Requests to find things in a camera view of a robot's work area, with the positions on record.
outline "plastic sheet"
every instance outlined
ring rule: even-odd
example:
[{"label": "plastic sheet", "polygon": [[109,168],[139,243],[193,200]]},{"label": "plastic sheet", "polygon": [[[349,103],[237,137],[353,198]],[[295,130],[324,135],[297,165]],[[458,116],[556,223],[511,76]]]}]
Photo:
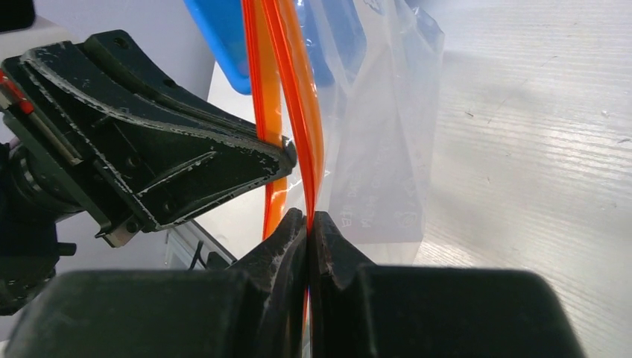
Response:
[{"label": "plastic sheet", "polygon": [[[420,0],[296,4],[325,141],[317,210],[372,260],[412,263],[423,238],[443,33]],[[289,183],[286,207],[302,208],[302,178]]]}]

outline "robotic arm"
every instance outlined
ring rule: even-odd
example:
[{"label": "robotic arm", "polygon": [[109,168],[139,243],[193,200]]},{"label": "robotic arm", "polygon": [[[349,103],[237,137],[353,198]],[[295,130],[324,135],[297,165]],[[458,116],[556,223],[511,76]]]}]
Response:
[{"label": "robotic arm", "polygon": [[[35,38],[29,31],[2,36]],[[30,46],[0,67],[0,110],[16,135],[0,147],[1,314],[74,254],[57,241],[57,222],[87,211],[97,236],[119,247],[296,164],[292,144],[260,142],[252,123],[179,87],[123,31]]]}]

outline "black cable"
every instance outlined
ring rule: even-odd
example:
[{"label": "black cable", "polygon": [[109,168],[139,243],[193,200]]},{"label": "black cable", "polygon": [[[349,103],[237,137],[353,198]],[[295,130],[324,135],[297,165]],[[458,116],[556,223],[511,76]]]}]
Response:
[{"label": "black cable", "polygon": [[202,267],[206,268],[206,263],[202,260],[202,247],[204,244],[201,241],[197,242],[197,248],[195,249],[195,254],[193,254],[193,260],[191,260],[191,265],[189,266],[189,271],[195,269],[195,264],[200,262]]}]

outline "white floor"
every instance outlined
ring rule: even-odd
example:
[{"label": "white floor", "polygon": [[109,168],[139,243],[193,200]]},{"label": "white floor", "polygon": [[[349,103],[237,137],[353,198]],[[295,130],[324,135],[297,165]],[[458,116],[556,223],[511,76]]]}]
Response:
[{"label": "white floor", "polygon": [[[425,6],[446,32],[446,51],[427,233],[416,263],[538,272],[559,294],[589,357],[629,357],[632,5]],[[213,103],[251,118],[250,99],[234,97],[222,81],[216,72]],[[255,192],[236,205],[241,215],[261,217],[261,203]],[[200,222],[212,233],[220,228],[239,257],[257,243],[260,223],[251,242],[236,242],[227,239],[234,236],[223,228],[225,214]]]}]

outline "blue bin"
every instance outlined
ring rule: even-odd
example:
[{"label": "blue bin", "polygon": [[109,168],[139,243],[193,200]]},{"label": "blue bin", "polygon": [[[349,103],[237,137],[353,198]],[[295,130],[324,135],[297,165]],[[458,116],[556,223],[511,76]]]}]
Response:
[{"label": "blue bin", "polygon": [[[184,0],[184,2],[230,85],[243,95],[251,94],[241,0]],[[353,6],[351,0],[342,0],[342,2]],[[309,39],[306,41],[307,52],[312,63],[315,83],[317,86],[331,84],[334,78],[327,68],[318,43],[314,17],[309,6],[306,6],[305,0],[296,0],[296,3],[303,36]]]},{"label": "blue bin", "polygon": [[250,94],[240,0],[184,0],[202,36],[235,91]]}]

